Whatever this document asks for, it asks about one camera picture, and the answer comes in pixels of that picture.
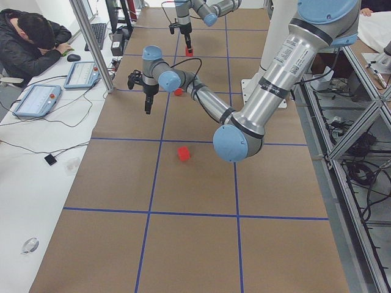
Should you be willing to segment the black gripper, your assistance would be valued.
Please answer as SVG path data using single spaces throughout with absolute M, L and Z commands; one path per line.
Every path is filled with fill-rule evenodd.
M 153 105 L 153 96 L 159 92 L 159 84 L 143 84 L 143 92 L 146 94 L 144 111 L 146 114 L 151 114 Z
M 190 36 L 190 33 L 192 32 L 191 23 L 179 24 L 179 28 L 180 28 L 180 33 L 184 35 L 186 47 L 188 49 L 191 49 L 192 48 L 191 36 Z

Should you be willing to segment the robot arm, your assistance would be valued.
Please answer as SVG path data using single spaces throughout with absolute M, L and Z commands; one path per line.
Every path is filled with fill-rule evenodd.
M 185 38 L 186 43 L 186 55 L 192 56 L 193 49 L 191 44 L 191 16 L 190 10 L 193 11 L 199 16 L 199 18 L 208 26 L 212 26 L 216 23 L 217 19 L 225 16 L 230 12 L 237 10 L 242 1 L 237 0 L 226 0 L 220 1 L 213 5 L 208 5 L 206 1 L 196 0 L 196 1 L 174 1 L 175 3 L 175 12 L 177 14 L 177 19 L 173 24 L 169 25 L 170 33 L 174 33 L 175 28 L 179 28 L 180 33 Z
M 357 38 L 359 1 L 274 1 L 268 31 L 274 58 L 264 61 L 241 110 L 219 99 L 196 74 L 175 69 L 163 60 L 161 49 L 146 46 L 142 53 L 142 85 L 146 102 L 159 89 L 182 89 L 219 123 L 213 136 L 217 155 L 239 162 L 257 154 L 264 142 L 265 124 L 307 71 L 318 51 L 353 44 Z

